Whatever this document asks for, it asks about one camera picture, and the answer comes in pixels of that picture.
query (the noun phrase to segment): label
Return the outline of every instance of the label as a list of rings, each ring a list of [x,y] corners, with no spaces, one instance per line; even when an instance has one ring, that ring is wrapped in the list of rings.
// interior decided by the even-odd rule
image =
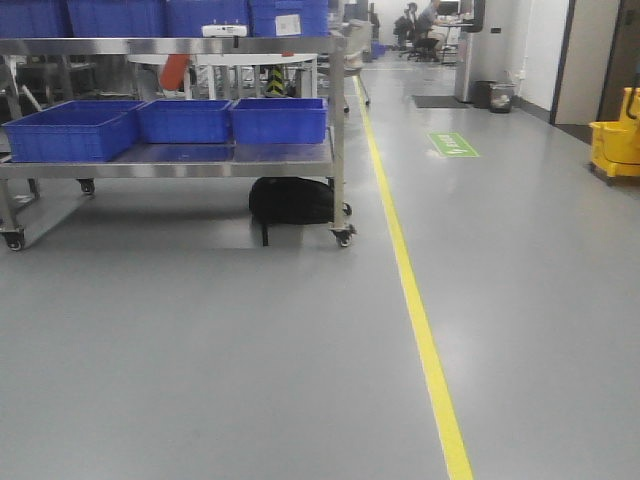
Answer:
[[[479,157],[478,152],[459,133],[430,133],[429,138],[445,157]]]
[[[276,17],[276,36],[301,35],[300,15],[280,15]]]

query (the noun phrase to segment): stainless steel cart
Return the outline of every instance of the stainless steel cart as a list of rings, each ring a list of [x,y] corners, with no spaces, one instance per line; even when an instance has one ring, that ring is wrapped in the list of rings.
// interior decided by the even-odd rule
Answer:
[[[347,247],[355,233],[344,208],[345,39],[321,38],[70,38],[0,40],[0,55],[136,55],[318,53],[330,58],[330,127],[320,145],[138,145],[108,163],[12,163],[0,161],[0,225],[11,250],[25,246],[24,226],[9,195],[8,181],[68,178],[93,194],[96,178],[327,177],[334,186],[331,231]]]

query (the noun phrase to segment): white wall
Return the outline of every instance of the white wall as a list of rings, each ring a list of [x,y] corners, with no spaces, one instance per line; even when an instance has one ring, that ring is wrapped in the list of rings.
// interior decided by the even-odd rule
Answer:
[[[617,16],[618,2],[577,1],[556,123],[596,120]]]
[[[551,110],[569,0],[516,2],[509,70],[514,76],[524,70],[519,87],[523,99]]]

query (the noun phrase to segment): green floor sign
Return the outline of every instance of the green floor sign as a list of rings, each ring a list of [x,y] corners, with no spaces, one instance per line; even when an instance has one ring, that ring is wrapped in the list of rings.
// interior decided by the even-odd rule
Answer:
[[[459,133],[430,133],[429,138],[445,157],[479,157]]]

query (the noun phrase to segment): caster wheel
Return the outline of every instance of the caster wheel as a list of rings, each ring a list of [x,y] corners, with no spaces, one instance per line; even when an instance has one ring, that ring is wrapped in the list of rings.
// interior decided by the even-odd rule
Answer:
[[[353,235],[355,235],[356,229],[353,225],[349,225],[346,230],[338,230],[334,231],[333,234],[336,236],[336,243],[340,248],[347,248],[351,246],[351,240]]]
[[[78,180],[80,188],[85,195],[94,195],[96,193],[96,185],[93,180]]]
[[[24,249],[24,233],[3,233],[4,240],[7,242],[7,247],[14,252],[19,252]]]
[[[348,237],[345,238],[336,238],[336,242],[338,242],[338,245],[340,246],[340,248],[347,248],[351,246],[351,235],[349,235]]]

